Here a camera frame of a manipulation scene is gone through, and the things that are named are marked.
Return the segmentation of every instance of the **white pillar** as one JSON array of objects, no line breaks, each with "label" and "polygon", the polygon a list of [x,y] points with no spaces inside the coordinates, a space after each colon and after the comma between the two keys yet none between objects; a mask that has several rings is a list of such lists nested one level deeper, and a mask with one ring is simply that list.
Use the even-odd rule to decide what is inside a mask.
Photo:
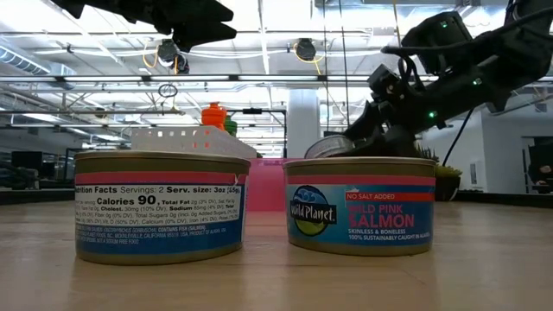
[{"label": "white pillar", "polygon": [[321,139],[319,98],[316,90],[289,90],[288,158],[303,158]]}]

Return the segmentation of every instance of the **wooden tabletop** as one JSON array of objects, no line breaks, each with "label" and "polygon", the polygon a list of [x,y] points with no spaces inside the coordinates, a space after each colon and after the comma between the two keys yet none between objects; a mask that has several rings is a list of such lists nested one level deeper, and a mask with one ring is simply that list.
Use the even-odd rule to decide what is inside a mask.
[{"label": "wooden tabletop", "polygon": [[120,267],[74,255],[71,202],[0,206],[0,310],[551,310],[553,210],[436,206],[434,249],[349,257],[287,242],[249,213],[244,249]]}]

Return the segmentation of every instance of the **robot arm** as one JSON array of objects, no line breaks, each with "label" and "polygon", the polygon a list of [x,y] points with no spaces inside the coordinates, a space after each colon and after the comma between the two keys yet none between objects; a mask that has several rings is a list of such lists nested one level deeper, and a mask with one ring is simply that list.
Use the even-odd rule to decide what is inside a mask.
[{"label": "robot arm", "polygon": [[75,18],[85,5],[123,16],[128,22],[146,22],[173,42],[183,52],[194,46],[234,39],[236,30],[221,22],[230,22],[231,10],[217,0],[51,0]]},{"label": "robot arm", "polygon": [[[456,11],[425,20],[403,38],[401,48],[383,48],[400,56],[400,74],[384,65],[372,74],[374,102],[344,132],[355,148],[333,156],[416,156],[415,134],[441,129],[446,120],[484,103],[491,111],[504,110],[512,90],[549,71],[552,16],[548,0],[511,0],[505,25],[474,39]],[[435,82],[422,83],[411,55],[437,76]]]}]

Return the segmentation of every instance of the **potted plant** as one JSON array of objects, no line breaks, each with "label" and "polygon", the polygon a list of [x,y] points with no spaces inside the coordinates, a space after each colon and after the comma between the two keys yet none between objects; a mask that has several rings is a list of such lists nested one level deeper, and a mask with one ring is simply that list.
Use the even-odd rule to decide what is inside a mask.
[{"label": "potted plant", "polygon": [[461,184],[462,171],[452,167],[444,167],[440,165],[440,158],[435,155],[435,151],[429,148],[417,146],[419,157],[422,159],[433,160],[435,165],[435,200],[450,201],[452,200]]}]

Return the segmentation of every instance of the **white container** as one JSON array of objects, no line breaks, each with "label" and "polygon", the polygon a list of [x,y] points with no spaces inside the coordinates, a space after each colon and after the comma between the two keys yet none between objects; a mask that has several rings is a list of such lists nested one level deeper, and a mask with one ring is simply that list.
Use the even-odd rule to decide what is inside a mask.
[{"label": "white container", "polygon": [[133,129],[133,150],[186,152],[255,159],[257,151],[214,126]]}]

